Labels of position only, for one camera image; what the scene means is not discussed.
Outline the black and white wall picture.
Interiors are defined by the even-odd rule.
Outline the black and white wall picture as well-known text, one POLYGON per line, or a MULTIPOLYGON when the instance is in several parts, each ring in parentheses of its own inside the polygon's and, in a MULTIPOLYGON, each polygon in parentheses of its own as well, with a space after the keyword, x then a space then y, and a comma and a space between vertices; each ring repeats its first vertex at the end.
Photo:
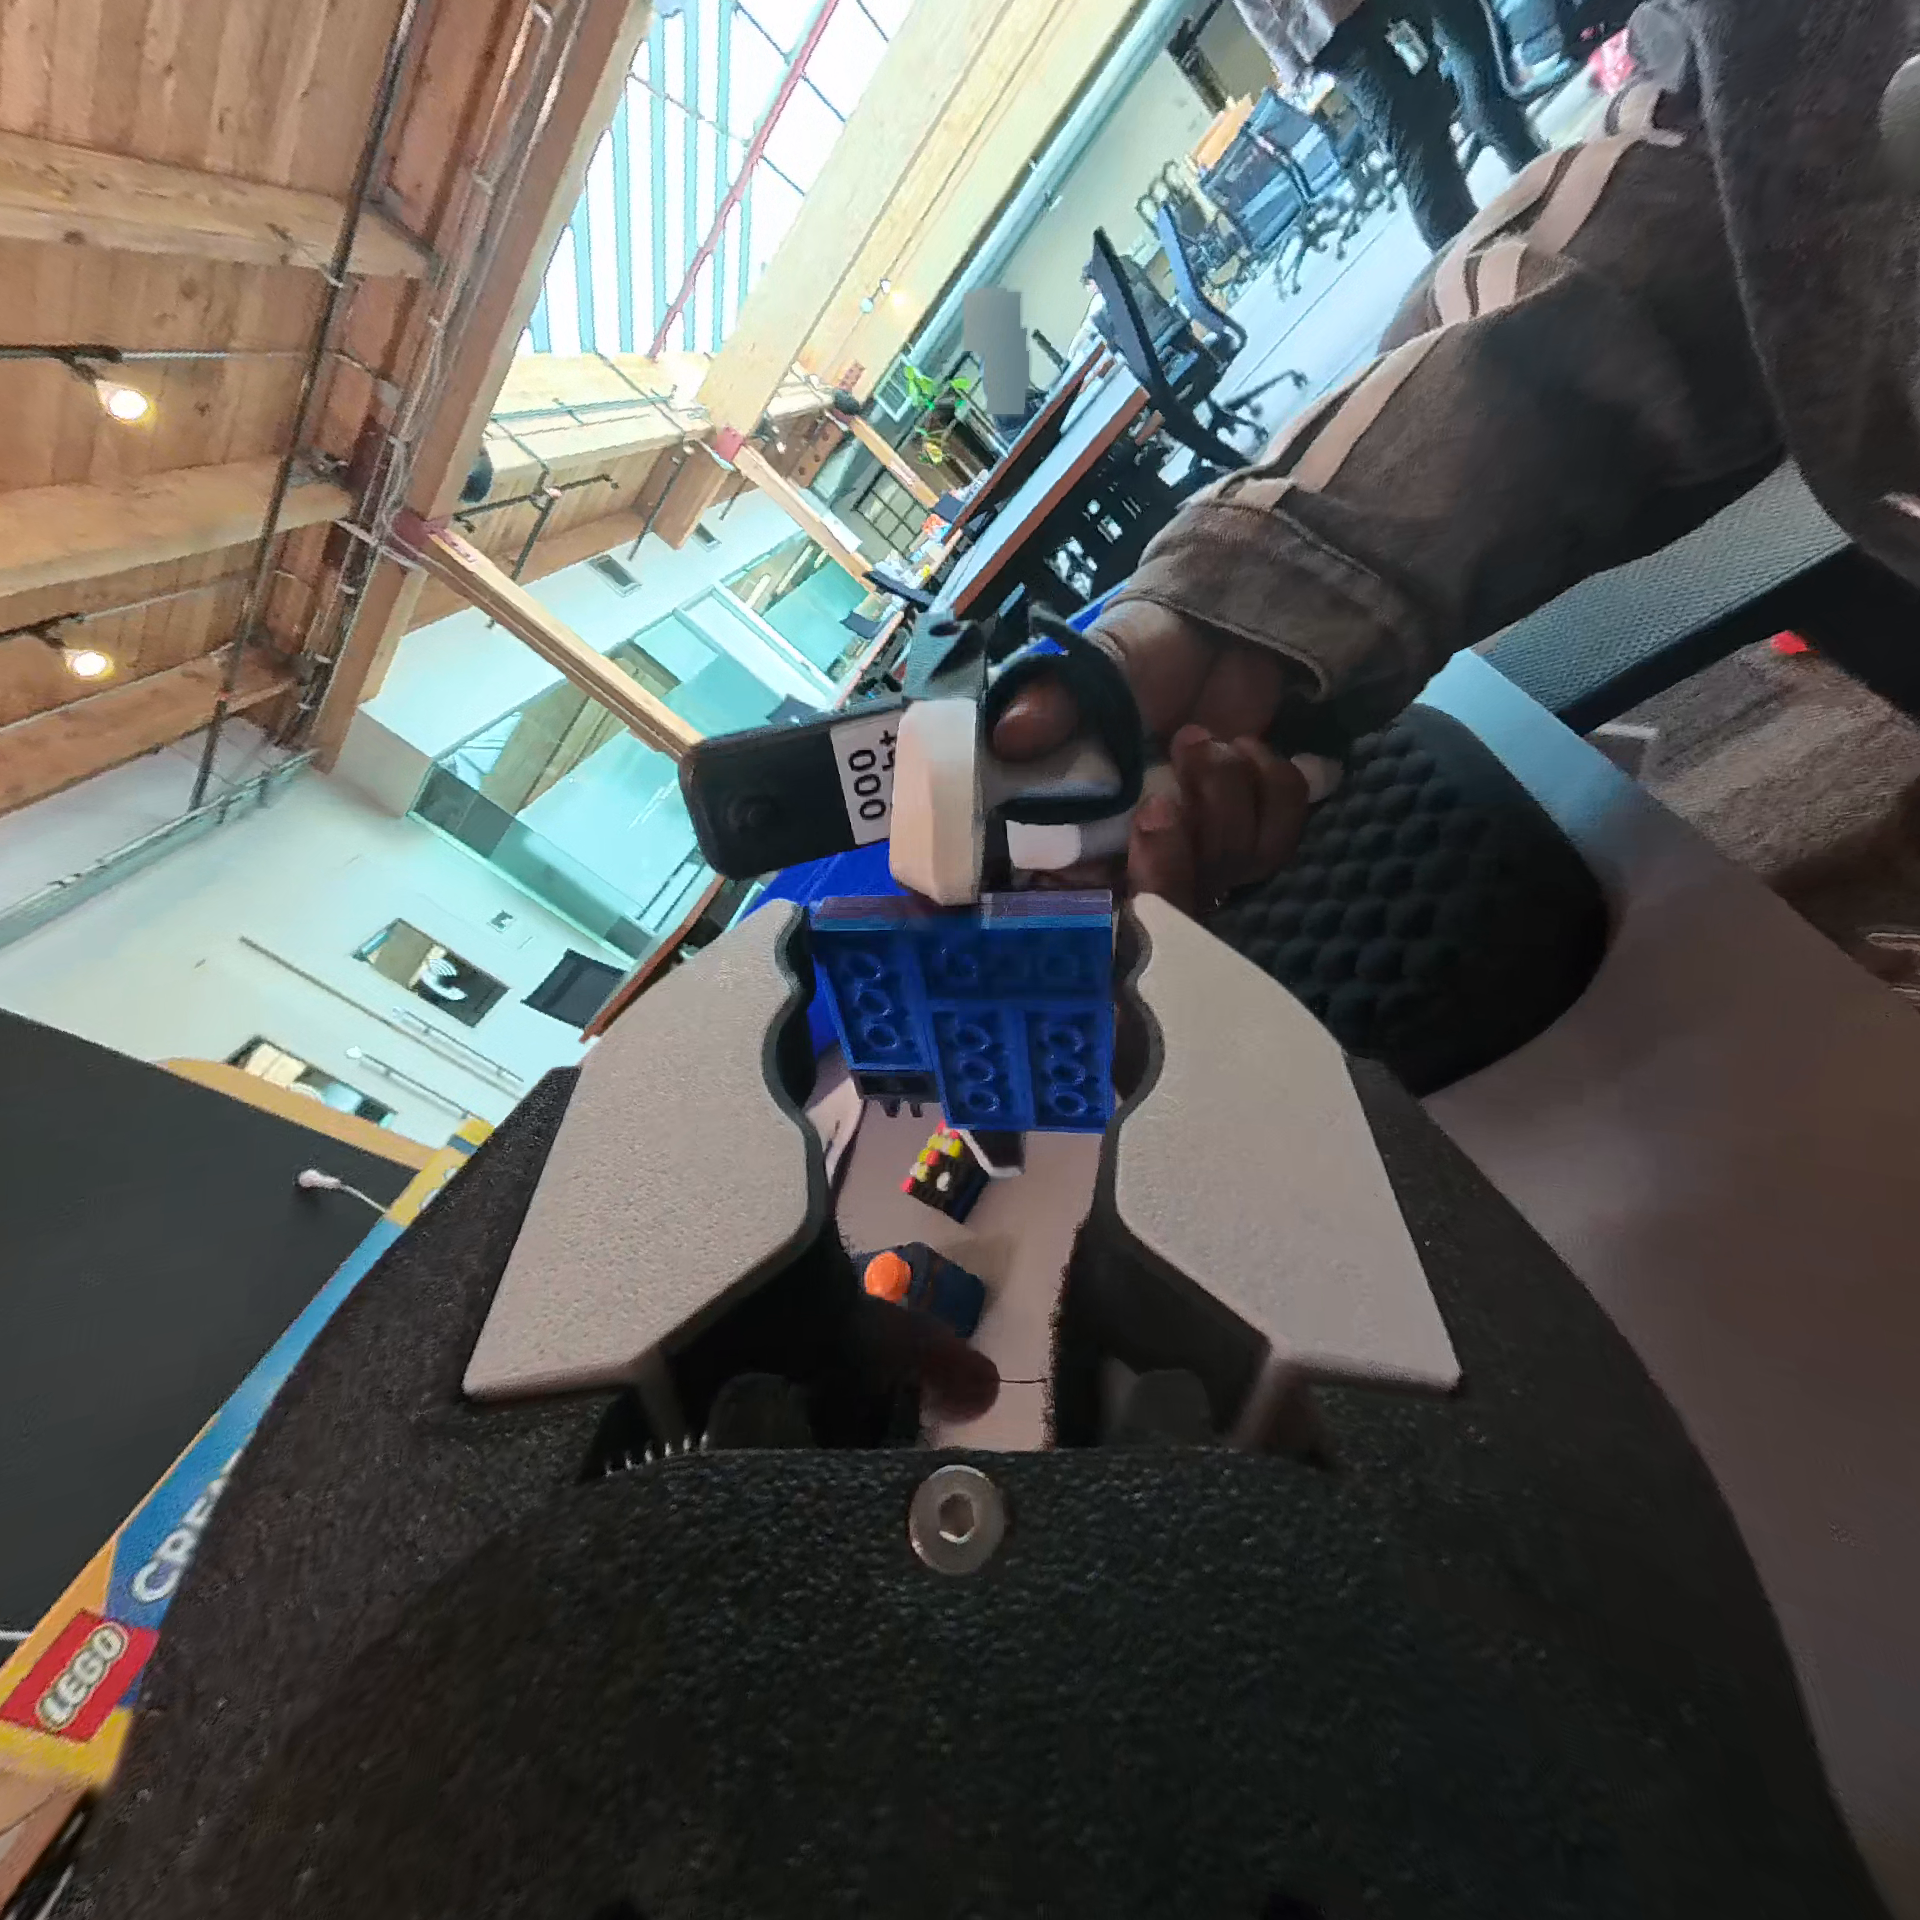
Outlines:
POLYGON ((475 1028, 506 996, 501 977, 412 921, 378 929, 351 958, 464 1028, 475 1028))

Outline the black dimpled foam pad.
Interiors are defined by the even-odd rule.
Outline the black dimpled foam pad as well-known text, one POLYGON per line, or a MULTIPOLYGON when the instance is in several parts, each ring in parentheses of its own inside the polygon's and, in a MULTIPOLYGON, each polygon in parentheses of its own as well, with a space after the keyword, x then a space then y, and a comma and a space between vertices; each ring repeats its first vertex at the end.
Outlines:
POLYGON ((1354 742, 1290 865, 1207 929, 1357 1063, 1429 1097, 1543 1037, 1593 982, 1610 906, 1585 856, 1461 719, 1412 706, 1354 742))

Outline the person's right forearm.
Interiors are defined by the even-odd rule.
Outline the person's right forearm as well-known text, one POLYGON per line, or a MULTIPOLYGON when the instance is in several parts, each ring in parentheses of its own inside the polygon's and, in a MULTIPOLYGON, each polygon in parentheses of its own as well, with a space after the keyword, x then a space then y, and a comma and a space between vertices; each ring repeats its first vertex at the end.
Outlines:
POLYGON ((1158 532, 1089 627, 1157 732, 1268 693, 1379 721, 1788 455, 1695 100, 1630 84, 1437 253, 1379 355, 1158 532))

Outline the person's right hand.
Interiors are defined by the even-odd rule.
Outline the person's right hand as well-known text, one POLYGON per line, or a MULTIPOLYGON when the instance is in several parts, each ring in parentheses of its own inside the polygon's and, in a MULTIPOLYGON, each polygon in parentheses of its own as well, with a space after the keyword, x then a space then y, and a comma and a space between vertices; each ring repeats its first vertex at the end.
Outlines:
POLYGON ((1055 872, 1020 868, 1020 881, 1154 896, 1201 921, 1283 872, 1301 850, 1308 777, 1273 744, 1308 685, 1270 647, 1138 599, 1106 603, 1089 643, 1125 677, 1166 771, 1142 789, 1122 854, 1055 872))

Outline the small multicoloured toy block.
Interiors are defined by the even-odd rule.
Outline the small multicoloured toy block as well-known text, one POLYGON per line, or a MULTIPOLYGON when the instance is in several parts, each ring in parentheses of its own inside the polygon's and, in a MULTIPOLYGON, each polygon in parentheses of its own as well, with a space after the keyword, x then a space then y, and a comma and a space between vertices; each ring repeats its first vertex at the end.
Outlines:
POLYGON ((945 1123, 938 1135, 929 1135, 929 1139, 923 1139, 920 1154, 908 1165, 902 1195, 964 1224, 990 1185, 994 1175, 975 1158, 972 1144, 945 1123))

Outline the long wooden-edged desk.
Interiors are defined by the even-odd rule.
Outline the long wooden-edged desk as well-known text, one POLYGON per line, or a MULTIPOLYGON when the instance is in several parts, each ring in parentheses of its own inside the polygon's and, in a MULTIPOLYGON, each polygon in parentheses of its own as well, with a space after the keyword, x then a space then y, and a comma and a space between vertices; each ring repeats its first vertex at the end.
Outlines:
POLYGON ((1089 350, 1075 362, 934 532, 920 566, 927 615, 979 616, 999 609, 1020 585, 1020 566, 1038 555, 1048 521, 1146 411, 1149 391, 1113 350, 1089 350))

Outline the black mat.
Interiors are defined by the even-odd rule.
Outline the black mat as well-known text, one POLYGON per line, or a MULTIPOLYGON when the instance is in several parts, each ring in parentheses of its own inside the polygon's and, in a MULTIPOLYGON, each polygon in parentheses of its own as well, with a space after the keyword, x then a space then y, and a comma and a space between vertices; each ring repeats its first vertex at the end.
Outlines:
POLYGON ((18 1638, 416 1169, 3 1015, 3 1638, 18 1638))

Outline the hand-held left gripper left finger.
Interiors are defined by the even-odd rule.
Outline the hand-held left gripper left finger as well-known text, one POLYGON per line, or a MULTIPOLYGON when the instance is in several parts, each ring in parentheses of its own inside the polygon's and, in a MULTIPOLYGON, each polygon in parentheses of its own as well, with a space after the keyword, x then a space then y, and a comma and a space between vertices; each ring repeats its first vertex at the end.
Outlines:
POLYGON ((810 996, 805 911, 777 900, 588 1047, 468 1359, 468 1400, 631 1388, 652 1438, 694 1438, 675 1359, 828 1222, 803 1115, 810 996))

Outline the yellow toy brick box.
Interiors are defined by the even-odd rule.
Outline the yellow toy brick box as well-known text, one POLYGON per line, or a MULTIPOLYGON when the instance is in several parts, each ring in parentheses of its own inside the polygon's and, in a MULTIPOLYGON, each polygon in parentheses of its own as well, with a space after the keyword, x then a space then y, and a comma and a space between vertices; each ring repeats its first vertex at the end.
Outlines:
POLYGON ((357 1285, 490 1138, 490 1121, 464 1121, 445 1145, 427 1149, 424 1165, 412 1174, 392 1203, 374 1203, 318 1165, 298 1174, 295 1193, 300 1198, 357 1203, 373 1211, 373 1227, 41 1620, 13 1637, 3 1663, 6 1783, 58 1781, 75 1790, 102 1790, 111 1781, 130 1737, 130 1712, 155 1657, 159 1629, 200 1557, 228 1477, 267 1407, 357 1285))

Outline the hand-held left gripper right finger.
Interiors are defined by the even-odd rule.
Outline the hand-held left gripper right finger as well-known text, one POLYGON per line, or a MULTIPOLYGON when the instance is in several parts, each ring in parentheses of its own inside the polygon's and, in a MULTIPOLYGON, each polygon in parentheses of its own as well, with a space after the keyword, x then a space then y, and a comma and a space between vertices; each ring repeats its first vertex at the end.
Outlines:
POLYGON ((1121 1105, 1070 1255, 1070 1441, 1318 1444, 1317 1391, 1461 1359, 1332 1037, 1161 899, 1121 929, 1121 1105))

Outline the dark wall panel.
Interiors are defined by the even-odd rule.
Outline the dark wall panel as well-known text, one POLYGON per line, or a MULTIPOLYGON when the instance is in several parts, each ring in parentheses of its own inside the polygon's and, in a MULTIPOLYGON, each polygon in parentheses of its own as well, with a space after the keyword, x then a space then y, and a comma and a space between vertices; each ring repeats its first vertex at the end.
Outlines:
POLYGON ((569 947, 535 989, 523 996, 523 1007, 541 1020, 584 1032, 625 982, 627 968, 569 947))

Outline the green plant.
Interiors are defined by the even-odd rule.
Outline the green plant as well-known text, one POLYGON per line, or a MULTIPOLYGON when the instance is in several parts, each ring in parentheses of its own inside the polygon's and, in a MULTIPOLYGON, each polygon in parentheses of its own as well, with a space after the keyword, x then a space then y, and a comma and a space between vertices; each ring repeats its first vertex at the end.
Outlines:
POLYGON ((934 379, 905 355, 897 362, 897 376, 905 400, 910 404, 910 431, 920 444, 934 444, 934 455, 927 455, 927 462, 941 464, 948 438, 952 434, 958 420, 966 414, 966 404, 979 390, 979 376, 960 368, 934 379))

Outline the black chair seat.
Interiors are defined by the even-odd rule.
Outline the black chair seat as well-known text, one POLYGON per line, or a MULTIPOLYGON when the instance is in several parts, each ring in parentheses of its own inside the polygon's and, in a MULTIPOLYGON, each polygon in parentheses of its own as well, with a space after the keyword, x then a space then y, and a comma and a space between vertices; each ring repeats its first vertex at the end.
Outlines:
POLYGON ((1483 643, 1483 657, 1573 732, 1796 633, 1918 719, 1918 588, 1858 548, 1791 464, 1685 538, 1601 571, 1483 643))

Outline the blue toy brick plate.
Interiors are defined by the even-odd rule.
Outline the blue toy brick plate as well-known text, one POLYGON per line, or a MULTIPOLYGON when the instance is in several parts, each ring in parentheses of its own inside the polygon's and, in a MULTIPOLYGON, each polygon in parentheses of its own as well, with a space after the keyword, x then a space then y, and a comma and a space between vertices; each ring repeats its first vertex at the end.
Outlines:
POLYGON ((865 1097, 958 1129, 1099 1138, 1113 1118, 1118 900, 1106 892, 826 899, 813 1004, 865 1097))

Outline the black office chair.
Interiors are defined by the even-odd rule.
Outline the black office chair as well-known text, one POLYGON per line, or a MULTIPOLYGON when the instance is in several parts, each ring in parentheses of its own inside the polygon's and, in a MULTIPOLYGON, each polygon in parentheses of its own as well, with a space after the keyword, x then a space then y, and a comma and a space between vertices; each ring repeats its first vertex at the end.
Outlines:
POLYGON ((1134 374, 1161 434, 1215 473, 1248 466, 1250 455, 1227 434, 1243 419, 1215 403, 1222 362, 1188 313, 1166 300, 1102 228, 1089 233, 1083 284, 1093 332, 1134 374))

